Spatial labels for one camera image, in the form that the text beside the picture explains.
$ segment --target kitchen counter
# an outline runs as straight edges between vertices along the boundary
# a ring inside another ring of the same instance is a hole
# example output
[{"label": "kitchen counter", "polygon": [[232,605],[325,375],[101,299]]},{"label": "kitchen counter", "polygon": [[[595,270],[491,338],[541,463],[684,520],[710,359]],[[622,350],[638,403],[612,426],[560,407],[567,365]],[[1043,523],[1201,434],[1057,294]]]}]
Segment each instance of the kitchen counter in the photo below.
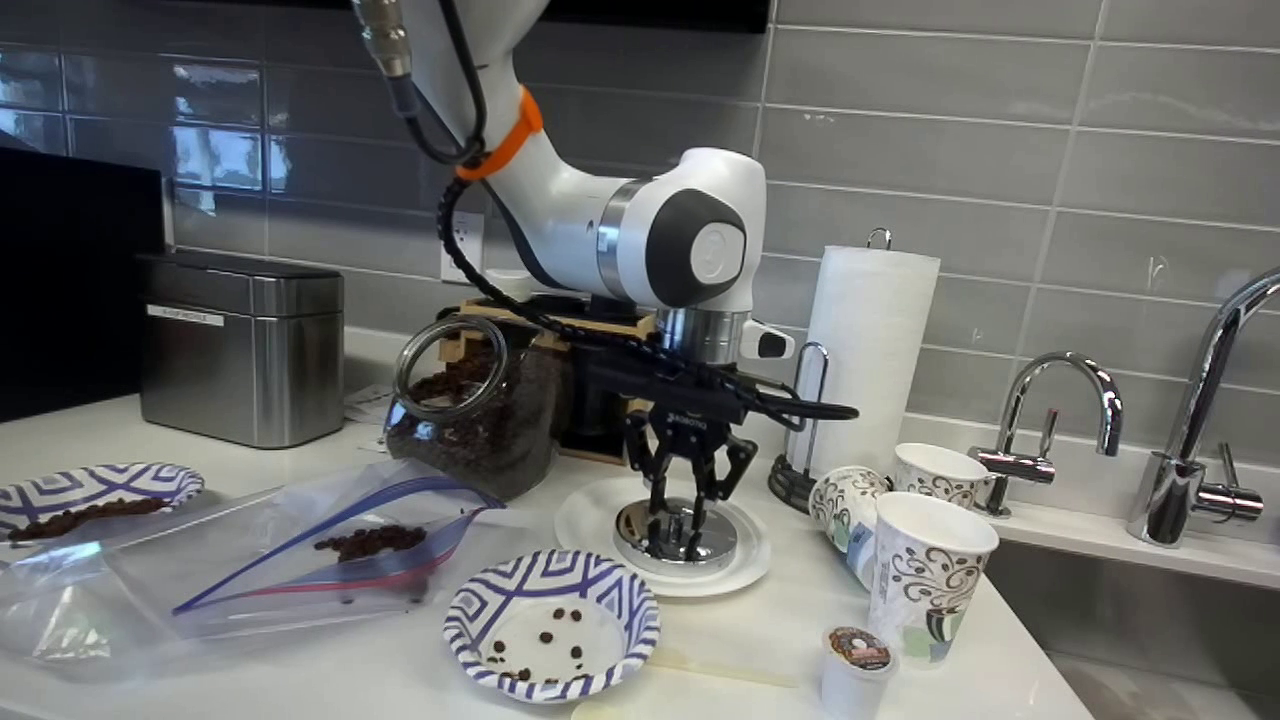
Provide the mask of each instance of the kitchen counter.
[{"label": "kitchen counter", "polygon": [[[131,396],[0,424],[0,455],[0,481],[32,481],[104,459],[171,459],[204,470],[222,498],[390,463],[382,447],[382,407],[373,403],[328,441],[297,453],[247,453],[140,424]],[[434,588],[430,605],[411,610],[276,634],[268,642],[222,642],[207,650],[218,654],[207,668],[194,662],[143,678],[77,683],[0,654],[0,717],[820,717],[818,668],[826,631],[834,624],[855,624],[867,597],[849,579],[807,520],[767,494],[767,459],[774,455],[760,453],[736,505],[764,523],[774,572],[756,588],[725,598],[664,598],[660,650],[631,683],[602,701],[521,707],[472,687],[440,640],[453,588]],[[541,486],[496,516],[530,529],[533,542],[552,542],[552,507],[590,481],[631,481],[641,494],[641,474],[590,459],[555,459]],[[1088,707],[984,579],[947,662],[906,668],[879,717],[1077,720],[1088,717]]]}]

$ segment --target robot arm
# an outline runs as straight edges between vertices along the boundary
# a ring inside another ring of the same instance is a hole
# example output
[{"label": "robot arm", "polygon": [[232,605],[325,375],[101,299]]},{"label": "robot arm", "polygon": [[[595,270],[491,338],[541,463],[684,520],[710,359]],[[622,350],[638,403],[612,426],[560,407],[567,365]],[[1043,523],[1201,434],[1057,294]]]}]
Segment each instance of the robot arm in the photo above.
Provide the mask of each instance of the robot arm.
[{"label": "robot arm", "polygon": [[512,217],[538,281],[672,306],[664,346],[734,365],[764,238],[764,166],[718,149],[692,149],[654,180],[564,165],[512,66],[545,2],[357,0],[357,17],[383,76],[415,82],[459,144],[476,126],[453,33],[465,36],[485,94],[480,134],[500,154],[485,184]]}]

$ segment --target wall outlet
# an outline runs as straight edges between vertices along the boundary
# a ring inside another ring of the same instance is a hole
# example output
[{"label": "wall outlet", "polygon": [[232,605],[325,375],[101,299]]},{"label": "wall outlet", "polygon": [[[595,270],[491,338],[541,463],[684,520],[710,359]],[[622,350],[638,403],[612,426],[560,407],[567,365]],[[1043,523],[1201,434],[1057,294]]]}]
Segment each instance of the wall outlet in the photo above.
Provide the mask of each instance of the wall outlet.
[{"label": "wall outlet", "polygon": [[[470,265],[480,269],[485,252],[485,217],[480,211],[453,211],[457,242],[465,248]],[[470,274],[453,265],[440,238],[440,281],[445,283],[470,283]]]}]

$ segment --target gray tile backsplash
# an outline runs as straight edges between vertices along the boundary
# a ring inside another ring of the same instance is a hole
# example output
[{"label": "gray tile backsplash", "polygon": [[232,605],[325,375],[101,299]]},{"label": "gray tile backsplash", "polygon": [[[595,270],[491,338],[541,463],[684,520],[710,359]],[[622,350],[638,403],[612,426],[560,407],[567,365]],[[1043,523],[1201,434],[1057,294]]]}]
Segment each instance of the gray tile backsplash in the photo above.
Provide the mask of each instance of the gray tile backsplash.
[{"label": "gray tile backsplash", "polygon": [[[1216,299],[1280,265],[1275,46],[1271,0],[775,0],[764,36],[541,24],[515,66],[579,166],[692,144],[767,165],[764,318],[807,322],[826,242],[889,227],[940,255],[911,410],[996,420],[1024,355],[1082,346],[1158,445]],[[176,242],[345,269],[351,322],[411,332],[470,294],[440,283],[445,166],[348,12],[4,0],[0,130],[163,166]],[[470,206],[512,269],[491,202]],[[1245,332],[1213,426],[1280,463],[1275,322]],[[1091,431],[1070,372],[1024,420],[1050,403]]]}]

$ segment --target paper towel holder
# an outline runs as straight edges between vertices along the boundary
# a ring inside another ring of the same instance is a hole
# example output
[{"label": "paper towel holder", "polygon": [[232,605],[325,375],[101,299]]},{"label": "paper towel holder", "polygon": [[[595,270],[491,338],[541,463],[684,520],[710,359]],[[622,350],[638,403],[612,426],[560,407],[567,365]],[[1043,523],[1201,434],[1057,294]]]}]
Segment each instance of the paper towel holder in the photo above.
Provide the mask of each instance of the paper towel holder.
[{"label": "paper towel holder", "polygon": [[[834,355],[820,338],[805,338],[802,343],[802,355],[795,355],[795,375],[791,375],[791,389],[802,389],[802,375],[805,375],[805,365],[807,365],[807,350],[818,350],[818,392],[811,398],[820,403],[830,396],[830,369],[834,369]],[[807,447],[805,447],[805,467],[791,467],[787,453],[782,453],[767,467],[767,493],[775,498],[783,498],[787,507],[805,512],[807,516],[807,493],[811,493],[811,447],[818,447],[818,424],[820,420],[805,420],[807,431]]]}]

